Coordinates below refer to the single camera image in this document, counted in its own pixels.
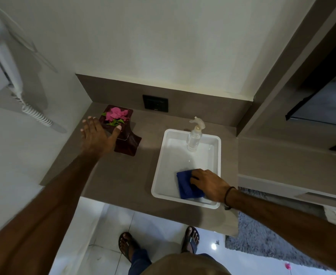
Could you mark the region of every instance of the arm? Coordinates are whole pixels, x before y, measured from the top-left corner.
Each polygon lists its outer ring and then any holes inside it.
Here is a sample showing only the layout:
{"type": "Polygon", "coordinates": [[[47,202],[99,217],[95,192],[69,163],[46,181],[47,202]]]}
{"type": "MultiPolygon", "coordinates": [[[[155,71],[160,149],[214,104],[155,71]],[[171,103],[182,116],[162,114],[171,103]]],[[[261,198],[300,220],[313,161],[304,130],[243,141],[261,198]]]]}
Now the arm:
{"type": "Polygon", "coordinates": [[[107,137],[95,118],[83,124],[80,155],[0,231],[1,275],[49,273],[93,167],[120,134],[107,137]]]}
{"type": "Polygon", "coordinates": [[[313,215],[231,189],[209,170],[192,171],[191,183],[213,201],[226,203],[261,222],[295,248],[336,271],[336,225],[313,215]]]}

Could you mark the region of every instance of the white coiled cord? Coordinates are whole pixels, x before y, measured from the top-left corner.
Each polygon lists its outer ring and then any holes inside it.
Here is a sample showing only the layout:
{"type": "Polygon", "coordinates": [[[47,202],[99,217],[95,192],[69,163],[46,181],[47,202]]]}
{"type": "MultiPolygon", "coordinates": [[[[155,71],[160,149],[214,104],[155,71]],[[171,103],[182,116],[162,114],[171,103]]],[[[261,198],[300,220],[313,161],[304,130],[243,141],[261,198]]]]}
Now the white coiled cord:
{"type": "Polygon", "coordinates": [[[31,105],[29,105],[28,103],[26,103],[21,96],[18,97],[14,93],[12,93],[11,96],[14,97],[17,101],[19,101],[22,104],[22,111],[24,113],[26,113],[27,115],[30,115],[30,116],[34,117],[36,120],[38,120],[40,123],[42,123],[42,124],[44,124],[46,126],[51,126],[52,125],[52,121],[49,118],[47,118],[45,115],[43,115],[42,113],[38,112],[31,105]]]}

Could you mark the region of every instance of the black sandal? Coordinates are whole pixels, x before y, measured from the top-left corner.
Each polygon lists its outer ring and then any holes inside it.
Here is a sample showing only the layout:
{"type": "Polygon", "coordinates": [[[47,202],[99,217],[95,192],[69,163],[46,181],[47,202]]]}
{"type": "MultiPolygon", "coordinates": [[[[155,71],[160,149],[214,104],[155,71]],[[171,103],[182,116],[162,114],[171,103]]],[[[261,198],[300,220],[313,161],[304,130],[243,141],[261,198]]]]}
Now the black sandal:
{"type": "Polygon", "coordinates": [[[137,249],[140,249],[140,245],[138,244],[138,242],[132,237],[132,235],[129,233],[129,232],[123,232],[121,233],[120,237],[119,237],[119,248],[120,248],[120,251],[121,250],[121,239],[124,239],[127,243],[127,246],[126,246],[126,249],[125,251],[122,252],[122,254],[126,257],[126,259],[128,259],[129,262],[131,262],[131,260],[129,259],[128,257],[128,249],[130,247],[130,245],[132,245],[132,247],[137,250],[137,249]],[[123,237],[124,234],[127,234],[129,237],[131,237],[131,240],[127,240],[126,238],[123,237]]]}
{"type": "Polygon", "coordinates": [[[192,236],[193,236],[194,233],[197,233],[198,241],[200,241],[200,235],[198,234],[197,229],[195,227],[193,227],[193,226],[188,226],[187,229],[186,229],[186,231],[185,231],[185,233],[184,233],[184,238],[183,238],[183,244],[182,244],[181,253],[189,252],[187,250],[187,244],[189,243],[189,244],[191,244],[193,253],[196,254],[197,244],[192,239],[192,236]],[[189,228],[191,228],[192,231],[191,231],[191,234],[189,236],[187,236],[187,232],[188,232],[189,228]]]}

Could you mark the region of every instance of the black wristband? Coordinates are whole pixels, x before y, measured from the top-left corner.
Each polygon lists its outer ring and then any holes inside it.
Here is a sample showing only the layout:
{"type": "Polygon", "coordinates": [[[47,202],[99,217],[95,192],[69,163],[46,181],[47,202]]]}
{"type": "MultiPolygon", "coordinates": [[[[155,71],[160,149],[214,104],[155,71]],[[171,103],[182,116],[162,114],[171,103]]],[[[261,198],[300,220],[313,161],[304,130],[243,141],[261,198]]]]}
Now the black wristband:
{"type": "Polygon", "coordinates": [[[227,192],[225,192],[225,196],[224,196],[224,204],[225,204],[224,209],[225,209],[225,210],[230,210],[230,209],[232,209],[231,206],[227,205],[226,200],[227,200],[227,196],[228,196],[230,190],[232,190],[233,188],[235,188],[235,187],[234,187],[234,186],[231,186],[231,187],[228,188],[227,192]]]}

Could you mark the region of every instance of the clear plastic bottle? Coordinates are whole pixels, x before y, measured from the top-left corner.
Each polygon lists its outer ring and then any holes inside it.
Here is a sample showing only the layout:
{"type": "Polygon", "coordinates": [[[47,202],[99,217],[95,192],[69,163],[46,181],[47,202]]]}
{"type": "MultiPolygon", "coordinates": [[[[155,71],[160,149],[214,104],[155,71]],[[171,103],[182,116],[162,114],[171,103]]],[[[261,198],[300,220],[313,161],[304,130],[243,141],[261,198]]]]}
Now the clear plastic bottle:
{"type": "Polygon", "coordinates": [[[195,117],[194,120],[190,120],[190,122],[195,122],[197,125],[189,133],[189,137],[187,138],[187,148],[190,151],[196,151],[202,137],[202,129],[205,128],[205,123],[198,117],[195,117]]]}

